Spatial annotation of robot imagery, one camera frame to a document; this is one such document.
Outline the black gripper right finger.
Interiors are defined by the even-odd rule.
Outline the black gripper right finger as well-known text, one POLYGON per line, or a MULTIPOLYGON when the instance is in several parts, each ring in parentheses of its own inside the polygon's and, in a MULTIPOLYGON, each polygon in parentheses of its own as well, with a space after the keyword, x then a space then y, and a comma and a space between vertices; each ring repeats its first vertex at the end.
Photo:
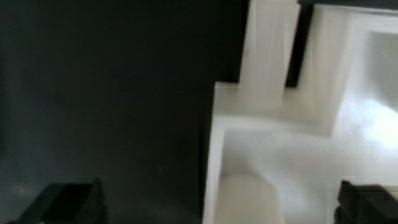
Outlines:
POLYGON ((398 224, 398 199, 381 185, 342 181, 335 224, 398 224))

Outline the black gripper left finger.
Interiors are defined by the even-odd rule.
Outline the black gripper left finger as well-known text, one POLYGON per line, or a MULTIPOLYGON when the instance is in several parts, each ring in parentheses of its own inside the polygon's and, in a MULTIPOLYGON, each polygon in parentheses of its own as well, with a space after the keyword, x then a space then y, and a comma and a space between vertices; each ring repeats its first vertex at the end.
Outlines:
POLYGON ((11 224, 109 224, 102 182, 51 184, 11 224))

